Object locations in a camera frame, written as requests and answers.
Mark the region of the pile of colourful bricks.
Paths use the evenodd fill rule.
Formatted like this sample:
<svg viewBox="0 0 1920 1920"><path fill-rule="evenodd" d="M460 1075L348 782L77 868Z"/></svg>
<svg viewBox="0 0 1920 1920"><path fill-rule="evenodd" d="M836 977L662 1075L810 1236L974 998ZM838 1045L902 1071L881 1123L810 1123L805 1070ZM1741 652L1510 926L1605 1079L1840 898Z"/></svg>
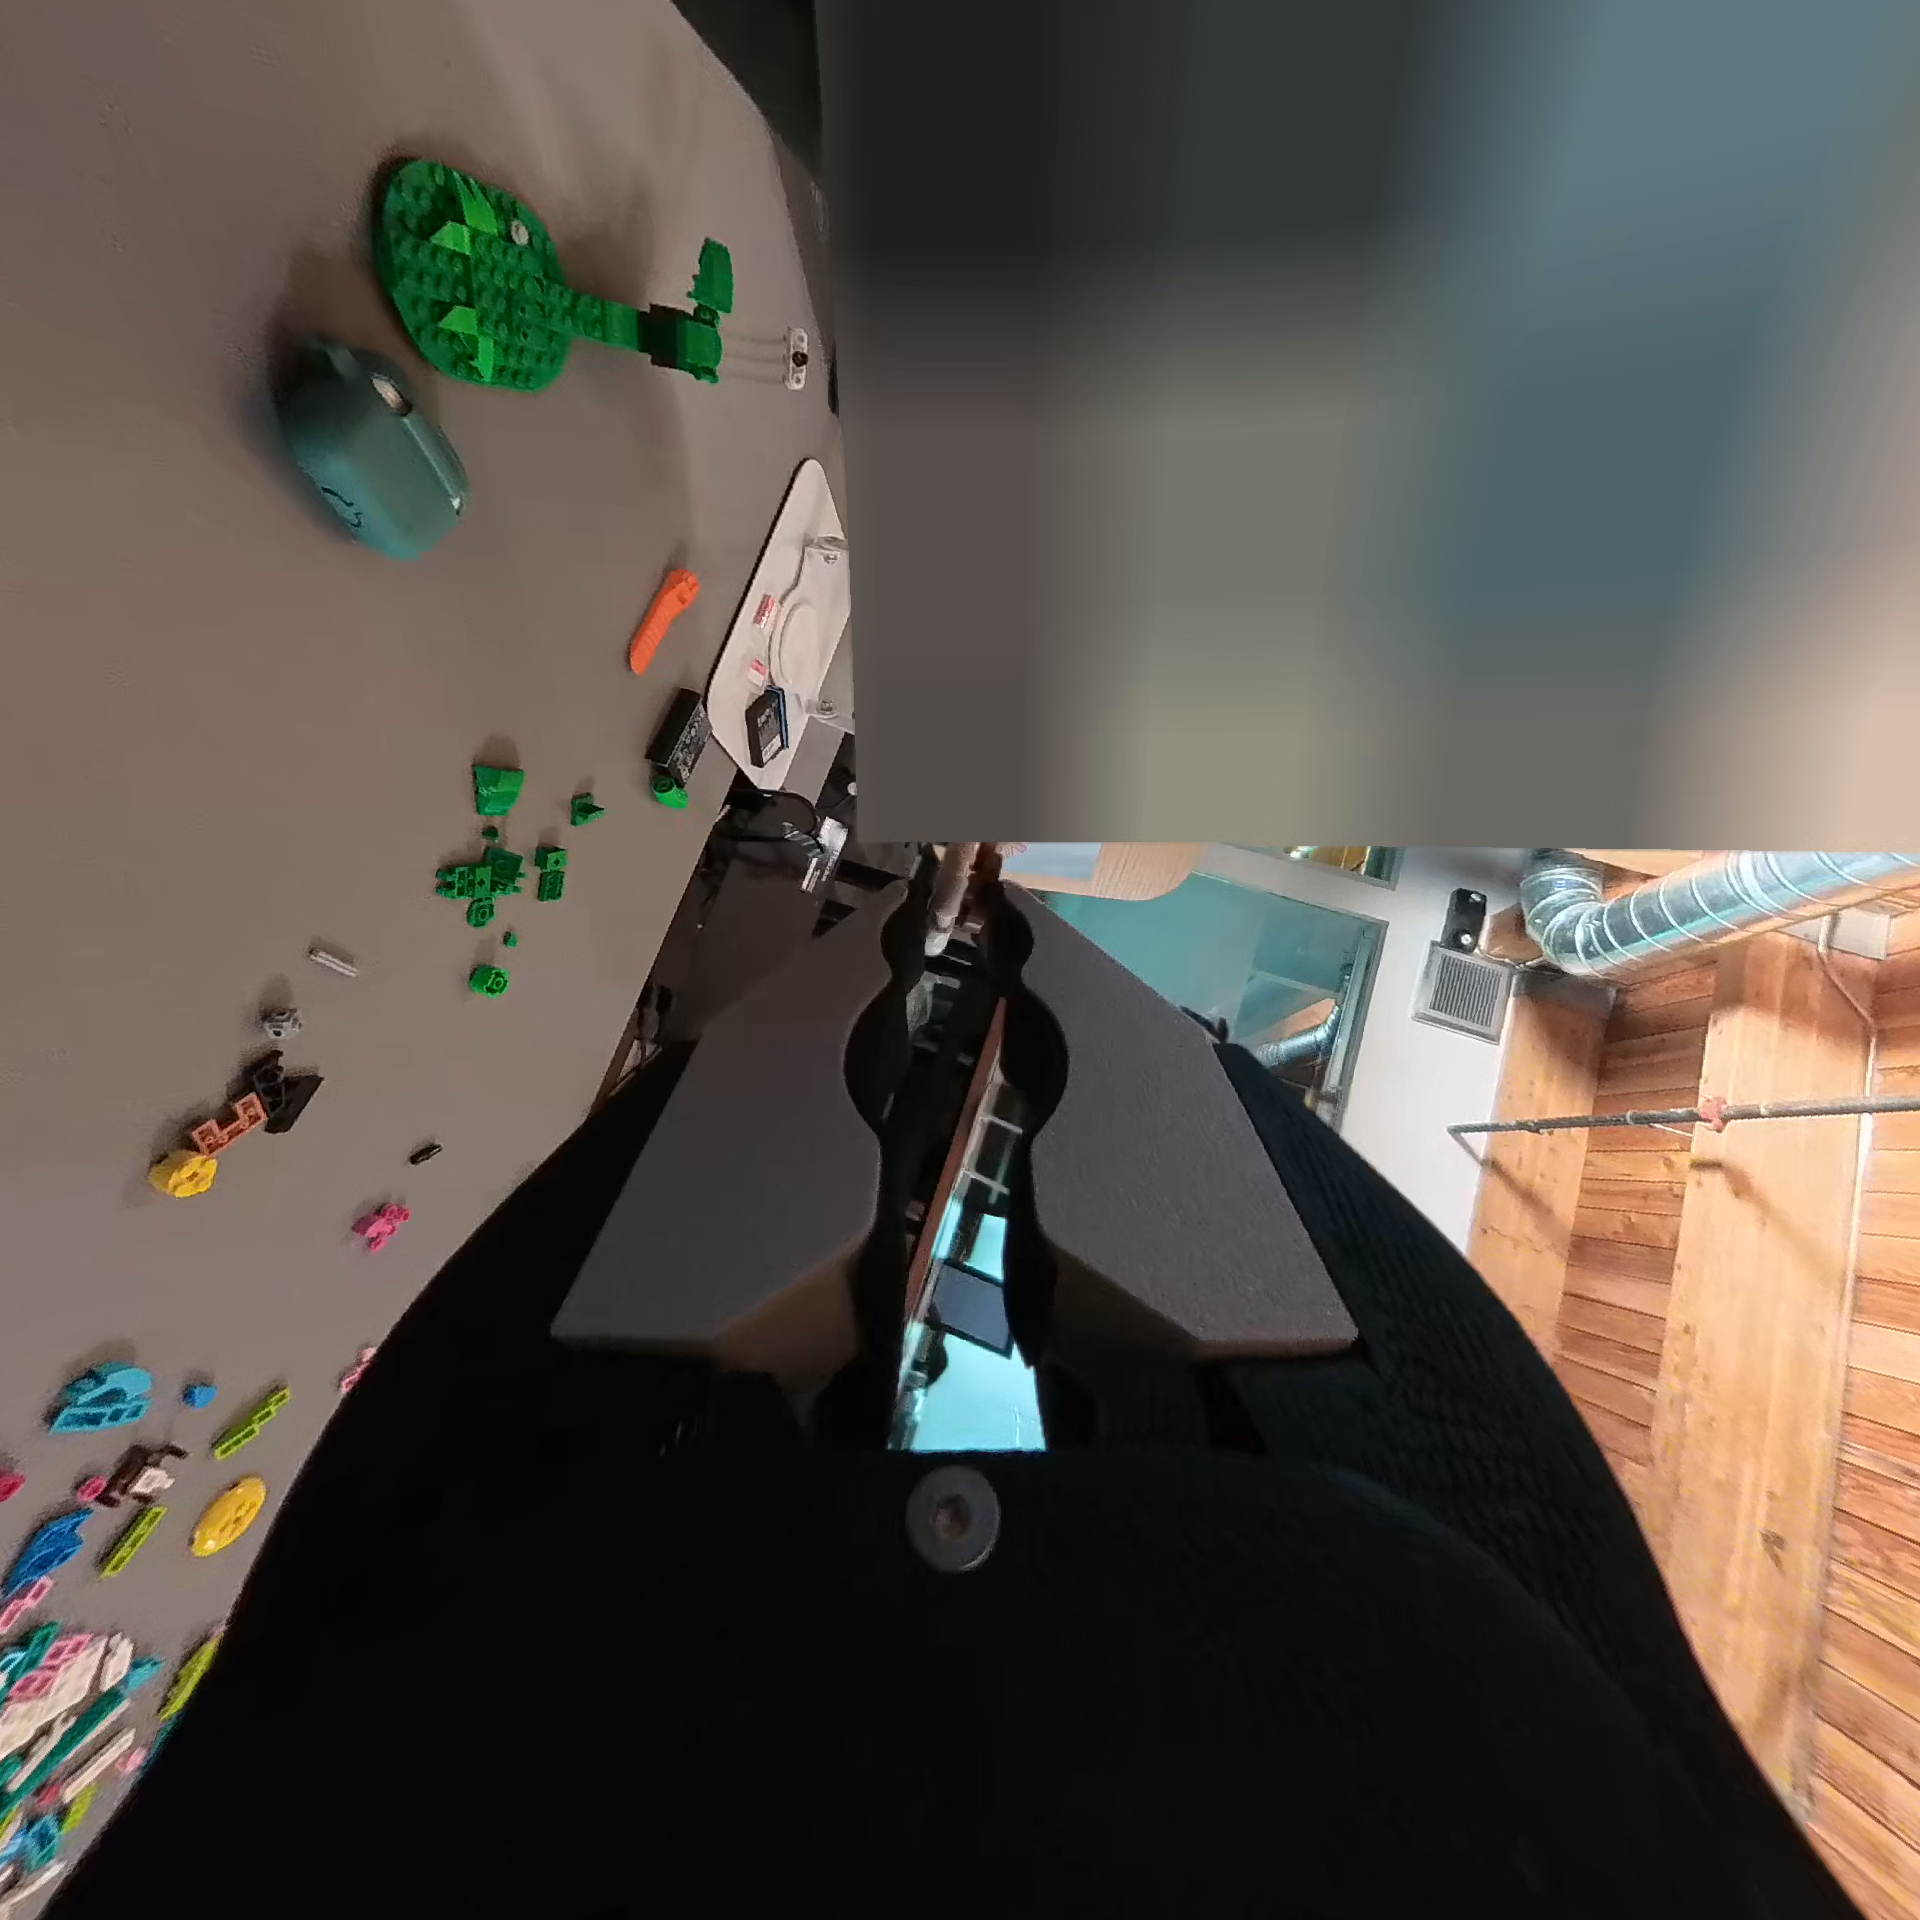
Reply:
<svg viewBox="0 0 1920 1920"><path fill-rule="evenodd" d="M5 1602L2 1915L42 1915L172 1735L226 1620L176 1585L164 1506L72 1505Z"/></svg>

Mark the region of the grey desk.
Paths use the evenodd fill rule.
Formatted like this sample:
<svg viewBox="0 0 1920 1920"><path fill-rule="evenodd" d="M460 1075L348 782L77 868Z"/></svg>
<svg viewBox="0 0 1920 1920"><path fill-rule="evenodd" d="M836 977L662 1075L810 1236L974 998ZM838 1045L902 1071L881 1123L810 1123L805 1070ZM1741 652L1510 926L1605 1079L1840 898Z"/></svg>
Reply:
<svg viewBox="0 0 1920 1920"><path fill-rule="evenodd" d="M228 1618L340 1372L585 1116L726 790L701 773L692 820L644 797L721 617L636 679L641 604L674 564L733 586L832 441L776 372L709 389L576 346L535 398L437 380L372 275L377 175L508 186L566 277L633 303L681 303L713 238L776 353L814 323L810 15L5 5L5 1562L129 1444L176 1444L176 1585ZM463 459L421 561L354 541L282 445L309 334L391 357ZM572 849L559 902L501 915L502 998L466 993L495 938L434 895L476 850L470 762L526 773L514 849ZM303 1034L262 1037L271 1006ZM204 1196L151 1188L268 1049L325 1079L297 1125ZM352 1222L389 1201L412 1215L369 1254ZM149 1417L49 1435L63 1382L117 1362L151 1372ZM192 1556L248 1474L253 1526Z"/></svg>

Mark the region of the teal arch brick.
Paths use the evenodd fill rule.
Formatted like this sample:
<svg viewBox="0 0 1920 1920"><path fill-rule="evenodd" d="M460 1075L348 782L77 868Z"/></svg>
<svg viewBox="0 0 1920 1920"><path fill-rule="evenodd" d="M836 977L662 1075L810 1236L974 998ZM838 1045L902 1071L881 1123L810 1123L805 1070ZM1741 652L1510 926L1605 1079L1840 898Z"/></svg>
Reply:
<svg viewBox="0 0 1920 1920"><path fill-rule="evenodd" d="M49 1435L120 1430L145 1419L151 1406L151 1372L129 1362L96 1364L63 1382L45 1430Z"/></svg>

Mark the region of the orange brick separator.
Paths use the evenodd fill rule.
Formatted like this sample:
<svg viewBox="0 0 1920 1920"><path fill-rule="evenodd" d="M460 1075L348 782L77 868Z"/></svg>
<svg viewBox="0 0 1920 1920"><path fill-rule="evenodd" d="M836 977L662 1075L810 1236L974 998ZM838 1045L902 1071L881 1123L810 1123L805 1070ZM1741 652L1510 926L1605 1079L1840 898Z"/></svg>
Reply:
<svg viewBox="0 0 1920 1920"><path fill-rule="evenodd" d="M674 623L698 598L701 582L690 567L669 567L647 601L629 642L629 669L641 677Z"/></svg>

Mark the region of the wall vent grille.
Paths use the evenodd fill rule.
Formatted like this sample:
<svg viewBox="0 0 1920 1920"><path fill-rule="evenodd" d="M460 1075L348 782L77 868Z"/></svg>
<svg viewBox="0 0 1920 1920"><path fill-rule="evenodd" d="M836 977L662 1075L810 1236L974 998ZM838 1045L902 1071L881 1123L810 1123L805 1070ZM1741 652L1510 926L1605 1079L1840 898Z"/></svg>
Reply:
<svg viewBox="0 0 1920 1920"><path fill-rule="evenodd" d="M1407 1010L1416 1025L1498 1045L1518 979L1513 963L1434 941Z"/></svg>

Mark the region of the silver spiral air duct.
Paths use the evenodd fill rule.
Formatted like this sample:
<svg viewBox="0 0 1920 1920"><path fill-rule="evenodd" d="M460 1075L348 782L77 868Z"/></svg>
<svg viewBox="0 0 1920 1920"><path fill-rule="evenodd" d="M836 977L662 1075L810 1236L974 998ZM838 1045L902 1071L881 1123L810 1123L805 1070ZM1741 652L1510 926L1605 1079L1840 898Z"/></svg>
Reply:
<svg viewBox="0 0 1920 1920"><path fill-rule="evenodd" d="M1535 849L1519 878L1519 911L1551 969L1621 986L1665 964L1694 964L1720 947L1906 893L1914 882L1914 855L1735 850L1606 895L1591 861Z"/></svg>

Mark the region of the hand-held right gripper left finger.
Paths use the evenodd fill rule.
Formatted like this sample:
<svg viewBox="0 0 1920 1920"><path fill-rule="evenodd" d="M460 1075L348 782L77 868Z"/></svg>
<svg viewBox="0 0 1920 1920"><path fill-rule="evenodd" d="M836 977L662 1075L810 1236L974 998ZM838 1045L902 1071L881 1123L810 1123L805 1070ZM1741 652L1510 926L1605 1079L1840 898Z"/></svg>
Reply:
<svg viewBox="0 0 1920 1920"><path fill-rule="evenodd" d="M890 982L895 879L709 1021L550 1335L822 1387L857 1353L849 1274L880 1143L847 1045Z"/></svg>

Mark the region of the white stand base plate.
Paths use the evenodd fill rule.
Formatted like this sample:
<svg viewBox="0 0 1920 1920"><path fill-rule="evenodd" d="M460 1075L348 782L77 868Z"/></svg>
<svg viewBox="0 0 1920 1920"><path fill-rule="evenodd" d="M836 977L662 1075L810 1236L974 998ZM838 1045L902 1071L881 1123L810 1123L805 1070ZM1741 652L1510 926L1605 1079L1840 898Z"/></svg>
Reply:
<svg viewBox="0 0 1920 1920"><path fill-rule="evenodd" d="M743 587L703 691L710 741L757 788L800 786L814 759L830 762L854 729L853 557L828 473L796 469ZM754 769L743 711L776 683L790 748Z"/></svg>

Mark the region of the green brick plant model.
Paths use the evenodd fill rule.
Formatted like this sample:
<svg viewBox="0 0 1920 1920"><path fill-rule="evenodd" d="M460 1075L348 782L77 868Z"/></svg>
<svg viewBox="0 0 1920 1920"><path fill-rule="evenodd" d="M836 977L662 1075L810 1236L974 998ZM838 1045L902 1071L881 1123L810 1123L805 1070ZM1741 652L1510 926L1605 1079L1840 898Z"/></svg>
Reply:
<svg viewBox="0 0 1920 1920"><path fill-rule="evenodd" d="M681 306L602 299L566 282L552 238L512 193L413 157L384 175L369 244L396 318L445 378L540 393L578 340L639 353L701 385L719 378L733 266L710 238Z"/></svg>

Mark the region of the metal ceiling rod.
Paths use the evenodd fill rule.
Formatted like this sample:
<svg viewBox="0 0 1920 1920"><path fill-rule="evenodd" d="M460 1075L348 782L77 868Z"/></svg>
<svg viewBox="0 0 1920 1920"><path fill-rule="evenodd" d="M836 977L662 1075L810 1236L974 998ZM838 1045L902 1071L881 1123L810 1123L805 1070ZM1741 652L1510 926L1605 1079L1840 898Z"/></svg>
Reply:
<svg viewBox="0 0 1920 1920"><path fill-rule="evenodd" d="M1544 1117L1513 1117L1513 1119L1464 1119L1446 1126L1456 1140L1484 1135L1551 1135L1551 1134L1585 1134L1585 1132L1623 1132L1623 1129L1654 1129L1685 1134L1692 1129L1710 1129L1724 1134L1740 1123L1764 1119L1855 1119L1879 1116L1911 1116L1917 1114L1914 1095L1853 1095L1831 1099L1770 1099L1770 1102L1733 1102L1717 1095L1700 1098L1692 1107L1672 1108L1629 1108L1621 1114L1568 1114Z"/></svg>

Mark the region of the teal oval case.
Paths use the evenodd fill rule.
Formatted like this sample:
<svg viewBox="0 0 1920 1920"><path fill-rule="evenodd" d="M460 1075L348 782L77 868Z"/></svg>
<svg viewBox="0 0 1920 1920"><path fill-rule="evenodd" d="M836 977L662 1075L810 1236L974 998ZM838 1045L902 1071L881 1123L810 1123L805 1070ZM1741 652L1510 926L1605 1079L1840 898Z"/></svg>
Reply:
<svg viewBox="0 0 1920 1920"><path fill-rule="evenodd" d="M389 561L421 561L468 507L463 459L381 353L303 337L276 420L309 486L354 541Z"/></svg>

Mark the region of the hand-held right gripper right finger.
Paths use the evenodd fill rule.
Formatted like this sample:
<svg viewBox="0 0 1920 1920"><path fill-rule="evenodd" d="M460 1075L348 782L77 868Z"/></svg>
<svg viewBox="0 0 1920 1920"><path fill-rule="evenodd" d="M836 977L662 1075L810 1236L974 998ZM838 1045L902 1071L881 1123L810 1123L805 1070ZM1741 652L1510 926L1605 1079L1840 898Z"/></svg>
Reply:
<svg viewBox="0 0 1920 1920"><path fill-rule="evenodd" d="M1017 1347L1084 1380L1346 1353L1353 1317L1205 1028L1014 884L1000 966Z"/></svg>

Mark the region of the pile of small green bricks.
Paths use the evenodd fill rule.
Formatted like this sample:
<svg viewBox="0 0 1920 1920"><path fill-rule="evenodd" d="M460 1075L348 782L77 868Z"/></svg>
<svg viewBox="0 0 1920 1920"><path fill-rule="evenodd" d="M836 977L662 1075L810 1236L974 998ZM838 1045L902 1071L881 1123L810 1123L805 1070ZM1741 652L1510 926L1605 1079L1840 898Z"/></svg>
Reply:
<svg viewBox="0 0 1920 1920"><path fill-rule="evenodd" d="M472 961L466 972L468 996L495 1002L512 986L512 966L501 954L514 954L521 945L519 927L501 915L522 901L559 902L569 886L572 849L545 838L526 853L508 841L504 822L526 788L519 766L476 759L468 774L470 811L478 820L476 850L437 866L434 895L460 906L468 931L495 938L489 958Z"/></svg>

